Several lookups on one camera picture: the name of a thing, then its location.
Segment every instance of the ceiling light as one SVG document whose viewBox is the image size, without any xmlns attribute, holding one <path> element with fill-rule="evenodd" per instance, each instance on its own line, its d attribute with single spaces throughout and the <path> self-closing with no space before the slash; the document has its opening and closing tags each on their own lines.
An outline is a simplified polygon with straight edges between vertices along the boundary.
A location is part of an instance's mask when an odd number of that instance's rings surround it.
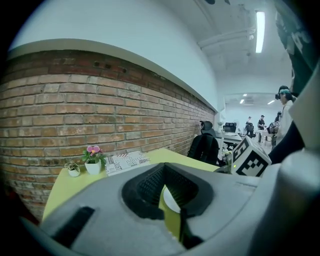
<svg viewBox="0 0 320 256">
<path fill-rule="evenodd" d="M 264 45 L 265 38 L 265 13 L 263 11 L 256 12 L 256 48 L 257 54 L 262 52 L 262 46 Z"/>
</svg>

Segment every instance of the white cube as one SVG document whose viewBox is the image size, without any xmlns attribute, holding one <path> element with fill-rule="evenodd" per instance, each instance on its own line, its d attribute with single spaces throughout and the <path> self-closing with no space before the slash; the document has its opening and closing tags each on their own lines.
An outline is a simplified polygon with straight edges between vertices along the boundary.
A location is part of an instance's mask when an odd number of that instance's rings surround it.
<svg viewBox="0 0 320 256">
<path fill-rule="evenodd" d="M 271 159 L 265 150 L 248 136 L 232 151 L 231 173 L 259 177 L 270 165 Z"/>
</svg>

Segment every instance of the man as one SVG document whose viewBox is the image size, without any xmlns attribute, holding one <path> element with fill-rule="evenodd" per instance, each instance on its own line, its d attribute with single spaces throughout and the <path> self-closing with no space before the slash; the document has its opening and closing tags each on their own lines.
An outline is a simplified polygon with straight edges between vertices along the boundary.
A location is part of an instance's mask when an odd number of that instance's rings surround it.
<svg viewBox="0 0 320 256">
<path fill-rule="evenodd" d="M 264 130 L 265 129 L 264 117 L 265 117 L 264 115 L 261 115 L 261 118 L 258 121 L 258 129 L 259 130 Z M 259 133 L 259 143 L 261 142 L 261 138 L 262 138 L 262 135 L 261 135 L 261 133 Z"/>
<path fill-rule="evenodd" d="M 250 120 L 251 120 L 251 116 L 249 116 L 248 121 L 245 122 L 245 129 L 244 129 L 244 131 L 246 131 L 246 135 L 248 135 L 248 133 L 249 133 L 249 130 L 247 129 L 247 127 L 248 127 L 248 123 L 250 123 Z"/>
</svg>

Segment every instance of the newspaper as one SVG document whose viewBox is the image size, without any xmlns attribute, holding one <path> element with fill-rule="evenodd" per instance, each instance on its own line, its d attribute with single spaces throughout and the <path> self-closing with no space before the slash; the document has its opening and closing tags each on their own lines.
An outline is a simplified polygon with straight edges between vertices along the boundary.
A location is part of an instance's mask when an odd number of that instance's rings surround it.
<svg viewBox="0 0 320 256">
<path fill-rule="evenodd" d="M 140 151 L 108 156 L 105 158 L 105 161 L 105 170 L 108 176 L 150 164 L 150 159 Z"/>
</svg>

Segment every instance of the ceiling beam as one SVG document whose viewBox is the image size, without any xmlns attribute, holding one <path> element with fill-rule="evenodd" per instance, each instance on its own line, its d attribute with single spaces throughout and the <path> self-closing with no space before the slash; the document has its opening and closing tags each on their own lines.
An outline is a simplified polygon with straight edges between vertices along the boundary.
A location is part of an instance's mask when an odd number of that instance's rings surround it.
<svg viewBox="0 0 320 256">
<path fill-rule="evenodd" d="M 204 6 L 201 0 L 193 0 L 194 3 L 198 6 L 200 11 L 203 13 L 204 17 L 206 18 L 207 22 L 209 23 L 211 29 L 214 31 L 215 34 L 221 34 L 221 31 L 217 27 L 217 24 L 211 14 L 208 12 L 208 9 Z"/>
</svg>

